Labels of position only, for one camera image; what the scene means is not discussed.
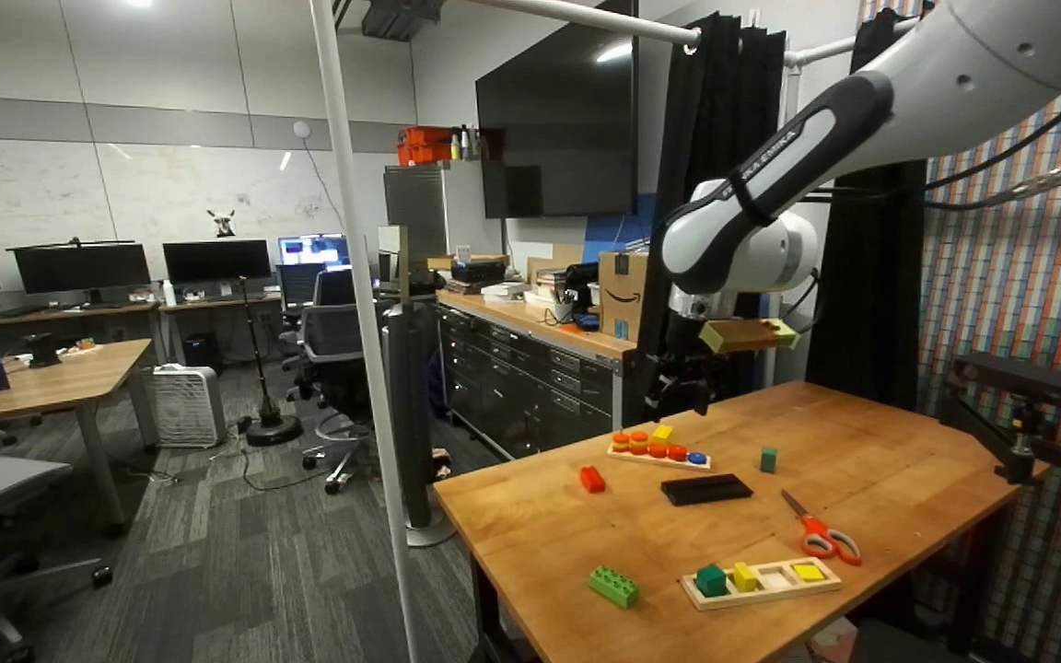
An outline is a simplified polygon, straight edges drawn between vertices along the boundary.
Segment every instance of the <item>wooden cabinet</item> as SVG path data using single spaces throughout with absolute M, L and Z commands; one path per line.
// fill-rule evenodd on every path
M 451 414 L 500 456 L 529 456 L 618 426 L 618 364 L 453 305 L 443 310 L 443 364 Z

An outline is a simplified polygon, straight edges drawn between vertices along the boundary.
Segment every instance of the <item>orange scissors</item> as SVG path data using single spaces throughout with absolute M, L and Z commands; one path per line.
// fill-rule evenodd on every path
M 801 528 L 804 528 L 804 542 L 801 548 L 819 556 L 819 560 L 845 560 L 845 564 L 861 564 L 857 542 L 845 529 L 834 529 L 824 518 L 811 515 L 790 491 L 782 491 L 782 499 L 790 501 L 790 510 L 797 512 Z

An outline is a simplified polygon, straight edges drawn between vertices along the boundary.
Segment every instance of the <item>floor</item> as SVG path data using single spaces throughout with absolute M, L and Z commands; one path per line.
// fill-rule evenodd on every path
M 221 371 L 221 401 L 231 440 L 214 451 L 147 451 L 125 399 L 99 416 L 120 501 L 136 512 L 125 538 L 102 534 L 75 416 L 22 424 L 17 445 L 0 445 L 76 464 L 0 547 L 39 548 L 44 564 L 102 556 L 114 566 L 102 588 L 75 579 L 10 606 L 39 663 L 406 658 L 375 459 L 364 456 L 364 473 L 327 499 L 323 473 L 301 468 L 312 430 L 286 445 L 237 435 L 237 419 L 259 414 L 249 370 Z M 435 445 L 451 451 L 453 473 L 495 464 L 451 424 L 435 424 Z M 458 538 L 406 548 L 406 579 L 418 656 L 467 658 L 475 633 Z

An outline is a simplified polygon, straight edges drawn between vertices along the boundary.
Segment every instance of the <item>black screen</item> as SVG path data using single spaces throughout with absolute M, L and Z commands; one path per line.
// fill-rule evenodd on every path
M 637 0 L 604 11 L 637 16 Z M 610 216 L 635 209 L 635 42 L 565 26 L 475 80 L 486 216 Z
M 16 248 L 22 290 L 102 290 L 150 283 L 141 242 Z
M 274 275 L 267 240 L 162 242 L 162 254 L 173 283 Z

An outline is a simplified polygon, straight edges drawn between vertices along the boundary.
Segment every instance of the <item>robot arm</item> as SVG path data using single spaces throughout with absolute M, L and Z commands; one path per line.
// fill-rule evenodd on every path
M 669 370 L 680 371 L 700 351 L 700 323 L 717 312 L 723 290 L 785 290 L 819 264 L 813 226 L 785 213 L 811 186 L 973 148 L 1057 92 L 1061 3 L 943 0 L 894 47 L 785 122 L 736 175 L 700 186 L 669 213 L 661 248 Z

